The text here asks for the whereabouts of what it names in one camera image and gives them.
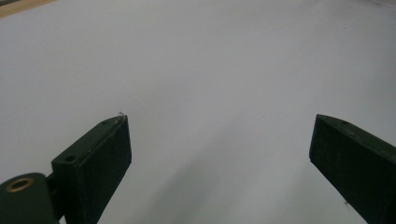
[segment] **gray surface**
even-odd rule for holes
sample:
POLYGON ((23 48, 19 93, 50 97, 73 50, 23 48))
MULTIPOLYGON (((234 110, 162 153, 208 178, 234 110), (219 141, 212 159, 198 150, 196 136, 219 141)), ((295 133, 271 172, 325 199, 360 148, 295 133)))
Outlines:
POLYGON ((315 115, 396 145, 396 14, 362 0, 56 1, 0 20, 0 182, 130 117, 100 223, 364 223, 315 115))

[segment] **wooden strip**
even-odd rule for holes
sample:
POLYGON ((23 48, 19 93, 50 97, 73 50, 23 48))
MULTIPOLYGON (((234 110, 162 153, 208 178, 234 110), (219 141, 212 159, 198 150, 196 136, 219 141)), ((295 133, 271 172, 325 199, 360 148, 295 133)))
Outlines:
POLYGON ((54 0, 20 0, 10 4, 0 6, 0 18, 30 9, 32 7, 39 7, 54 0))

